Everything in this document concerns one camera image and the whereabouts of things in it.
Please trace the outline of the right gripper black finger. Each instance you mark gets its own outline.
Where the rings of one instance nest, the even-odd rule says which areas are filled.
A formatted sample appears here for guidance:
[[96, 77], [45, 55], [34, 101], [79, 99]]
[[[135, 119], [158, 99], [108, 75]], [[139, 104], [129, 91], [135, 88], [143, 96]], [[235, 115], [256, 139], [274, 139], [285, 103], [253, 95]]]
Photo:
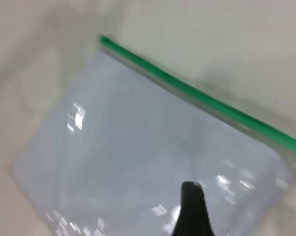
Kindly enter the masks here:
[[214, 236], [202, 187], [191, 181], [181, 185], [180, 213], [173, 236]]

